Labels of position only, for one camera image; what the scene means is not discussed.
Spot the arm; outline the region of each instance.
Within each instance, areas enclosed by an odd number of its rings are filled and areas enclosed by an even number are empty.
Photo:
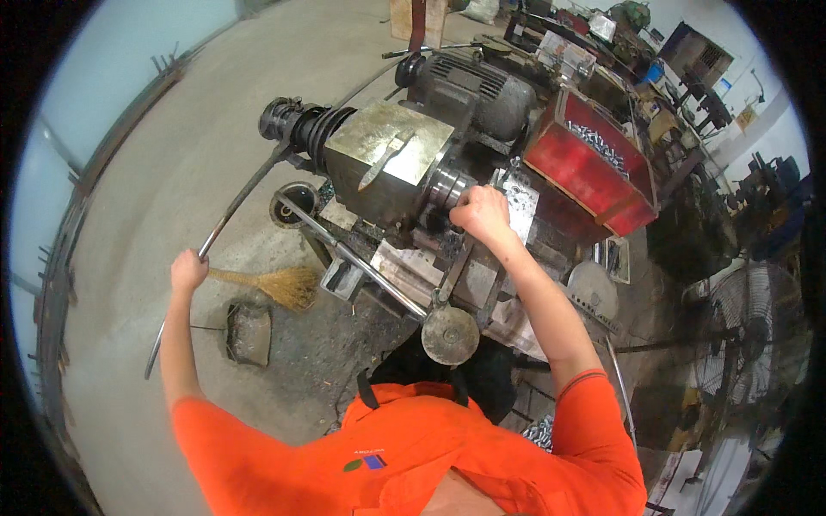
[[[602,369],[577,309],[509,226],[508,203],[493,187],[471,187],[450,220],[485,244],[510,274],[553,374],[557,393],[577,374]]]
[[[164,334],[160,341],[160,375],[170,410],[175,402],[187,396],[203,398],[195,356],[192,353],[192,335],[189,333],[189,309],[195,289],[209,271],[209,260],[201,262],[194,249],[180,253],[172,264],[172,300],[164,320]]]

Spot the worker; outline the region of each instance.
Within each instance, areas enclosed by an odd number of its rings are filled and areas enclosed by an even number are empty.
[[[194,250],[172,265],[160,349],[173,431],[215,514],[622,514],[646,490],[620,407],[579,314],[509,226],[506,199],[472,187],[450,212],[499,259],[548,359],[553,452],[495,426],[450,383],[359,382],[341,429],[299,447],[243,424],[198,385],[189,311],[207,276]]]

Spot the red box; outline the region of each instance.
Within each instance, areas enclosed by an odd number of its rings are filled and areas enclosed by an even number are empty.
[[[629,179],[569,130],[568,121],[598,132],[623,158]],[[617,236],[657,218],[657,193],[648,160],[615,122],[571,90],[563,89],[542,115],[524,161],[590,214],[592,224]]]

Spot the concrete floor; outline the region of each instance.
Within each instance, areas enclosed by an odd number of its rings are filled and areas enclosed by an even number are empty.
[[[296,95],[335,103],[386,64],[382,52],[406,45],[379,23],[388,17],[386,0],[315,0],[280,2],[240,22],[206,45],[98,183],[73,258],[78,303],[66,324],[71,364],[63,385],[71,437],[107,514],[208,512],[173,440],[159,374],[143,380],[169,300],[169,264],[202,242],[269,156],[273,145],[257,130],[267,103]],[[446,40],[469,41],[478,32],[503,29],[448,16]],[[392,88],[392,72],[386,73],[353,105]],[[211,265],[244,272],[320,268],[298,233],[276,228],[268,217],[278,187],[308,178],[278,165],[226,226]],[[207,279],[195,296],[192,323],[223,328],[229,301],[249,295]],[[284,327],[274,331],[267,370],[225,359],[224,332],[194,329],[204,391],[287,443],[318,438],[335,420],[336,402],[349,401],[351,371],[412,331],[375,313],[380,309],[368,301],[356,310],[352,318],[349,307],[321,296],[310,314],[276,317]],[[368,327],[378,319],[385,321],[379,332]]]

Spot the left hand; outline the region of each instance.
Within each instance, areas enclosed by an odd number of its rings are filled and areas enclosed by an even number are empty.
[[[209,257],[202,262],[195,249],[187,249],[172,263],[172,292],[192,294],[209,272]]]

